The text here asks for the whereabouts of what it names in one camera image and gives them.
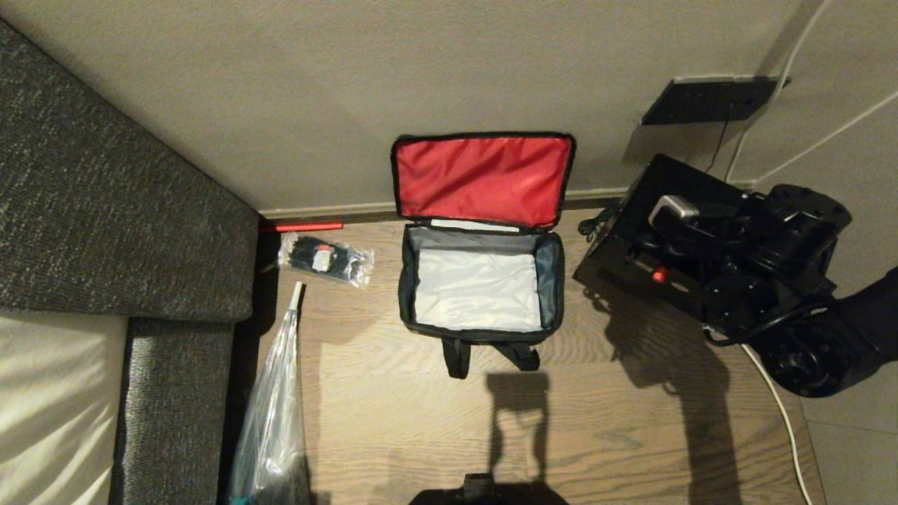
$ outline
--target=gray sofa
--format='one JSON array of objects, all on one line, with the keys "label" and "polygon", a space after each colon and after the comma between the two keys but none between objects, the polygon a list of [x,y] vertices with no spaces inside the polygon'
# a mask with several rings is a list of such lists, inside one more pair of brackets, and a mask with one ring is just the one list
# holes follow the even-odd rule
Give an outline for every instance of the gray sofa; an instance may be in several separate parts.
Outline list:
[{"label": "gray sofa", "polygon": [[0,112],[0,309],[130,317],[110,503],[215,503],[257,214],[2,21]]}]

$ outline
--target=red button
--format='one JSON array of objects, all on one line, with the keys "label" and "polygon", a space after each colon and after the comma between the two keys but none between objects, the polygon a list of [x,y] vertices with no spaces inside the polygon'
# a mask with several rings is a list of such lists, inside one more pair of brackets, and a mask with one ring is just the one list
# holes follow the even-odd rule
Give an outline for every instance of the red button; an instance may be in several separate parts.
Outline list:
[{"label": "red button", "polygon": [[664,265],[658,265],[652,271],[652,280],[658,284],[664,284],[667,282],[667,276],[670,272],[671,270]]}]

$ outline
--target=black strap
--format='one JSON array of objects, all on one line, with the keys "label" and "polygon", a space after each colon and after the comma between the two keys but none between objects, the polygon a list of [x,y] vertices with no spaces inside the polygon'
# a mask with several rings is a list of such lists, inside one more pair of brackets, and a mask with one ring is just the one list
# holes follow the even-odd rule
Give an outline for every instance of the black strap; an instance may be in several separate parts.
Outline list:
[{"label": "black strap", "polygon": [[465,378],[471,364],[471,345],[459,339],[443,337],[443,359],[449,370],[449,377]]},{"label": "black strap", "polygon": [[540,354],[536,350],[530,349],[529,345],[520,342],[494,343],[492,345],[519,370],[535,372],[540,369]]}]

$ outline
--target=clear plastic bag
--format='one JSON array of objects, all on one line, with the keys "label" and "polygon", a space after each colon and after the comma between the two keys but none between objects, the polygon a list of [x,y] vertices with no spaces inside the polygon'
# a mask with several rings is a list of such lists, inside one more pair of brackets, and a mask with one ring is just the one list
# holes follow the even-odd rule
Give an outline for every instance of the clear plastic bag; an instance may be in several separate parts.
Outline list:
[{"label": "clear plastic bag", "polygon": [[250,394],[228,486],[230,505],[309,505],[303,405],[296,363],[297,282]]},{"label": "clear plastic bag", "polygon": [[290,232],[281,235],[277,266],[307,270],[365,288],[374,269],[374,250]]}]

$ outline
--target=baseboard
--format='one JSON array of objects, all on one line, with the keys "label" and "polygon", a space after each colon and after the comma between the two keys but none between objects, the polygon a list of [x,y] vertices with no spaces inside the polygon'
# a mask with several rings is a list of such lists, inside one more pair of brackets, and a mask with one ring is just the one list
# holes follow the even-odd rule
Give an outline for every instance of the baseboard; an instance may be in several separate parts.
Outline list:
[{"label": "baseboard", "polygon": [[[732,184],[743,190],[754,188],[756,181],[738,181]],[[629,188],[596,188],[594,190],[569,190],[565,193],[566,202],[581,202],[584,200],[596,200],[601,204],[605,200],[620,199]],[[377,203],[355,203],[350,205],[330,205],[325,207],[299,207],[299,208],[273,208],[260,210],[262,217],[269,220],[282,221],[285,219],[310,219],[313,217],[351,217],[361,215],[393,214],[396,213],[396,204],[392,201]]]}]

